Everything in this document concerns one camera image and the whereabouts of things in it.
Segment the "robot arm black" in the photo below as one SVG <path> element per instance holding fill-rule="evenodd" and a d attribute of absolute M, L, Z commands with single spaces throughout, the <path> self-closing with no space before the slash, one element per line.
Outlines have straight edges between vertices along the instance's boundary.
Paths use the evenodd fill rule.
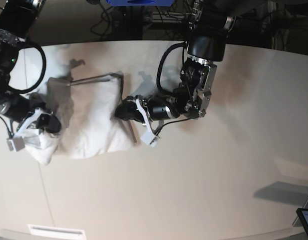
<path fill-rule="evenodd" d="M 21 127 L 33 127 L 49 134 L 58 134 L 62 125 L 54 112 L 37 95 L 26 98 L 42 83 L 47 59 L 42 47 L 29 39 L 29 33 L 45 4 L 43 0 L 8 0 L 0 14 L 0 119 L 9 119 Z M 17 89 L 10 85 L 19 52 L 36 49 L 42 58 L 38 80 L 29 88 Z"/>
<path fill-rule="evenodd" d="M 157 94 L 128 96 L 117 106 L 114 116 L 123 121 L 136 121 L 149 126 L 162 121 L 153 130 L 159 135 L 163 127 L 181 121 L 196 120 L 206 115 L 211 99 L 211 87 L 216 74 L 216 62 L 223 61 L 226 40 L 243 13 L 242 0 L 195 0 L 188 17 L 187 40 L 171 45 L 163 54 L 156 75 Z M 183 50 L 180 83 L 173 90 L 165 89 L 161 77 L 169 54 Z"/>

